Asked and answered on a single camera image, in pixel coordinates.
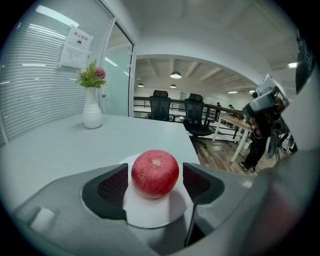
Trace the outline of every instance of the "apple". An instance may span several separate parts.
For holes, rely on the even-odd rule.
[[[134,161],[131,178],[134,187],[148,198],[169,193],[179,176],[176,159],[162,150],[148,150]]]

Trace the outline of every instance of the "apple stem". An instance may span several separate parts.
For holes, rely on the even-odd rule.
[[[152,160],[152,164],[155,166],[161,165],[161,162],[159,160]]]

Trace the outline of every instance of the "pink flower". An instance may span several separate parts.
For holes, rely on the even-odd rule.
[[[97,68],[95,69],[95,74],[96,74],[96,76],[97,76],[98,78],[101,78],[101,79],[104,79],[105,76],[106,76],[106,72],[105,72],[104,69],[101,68],[101,67],[97,67]]]

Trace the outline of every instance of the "window blinds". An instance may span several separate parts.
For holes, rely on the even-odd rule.
[[[36,11],[41,5],[76,22],[93,36],[87,64],[101,61],[112,15],[95,0],[42,0],[21,18],[1,63],[1,109],[9,140],[83,111],[85,90],[75,85],[77,69],[61,66],[70,26]]]
[[[2,145],[4,145],[5,144],[5,140],[4,140],[4,137],[3,137],[3,135],[2,135],[2,132],[0,132],[0,147],[2,146]]]

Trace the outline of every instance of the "glass door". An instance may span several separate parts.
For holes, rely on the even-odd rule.
[[[103,114],[129,115],[129,81],[133,45],[114,24],[101,67],[106,85],[101,88],[100,107]]]

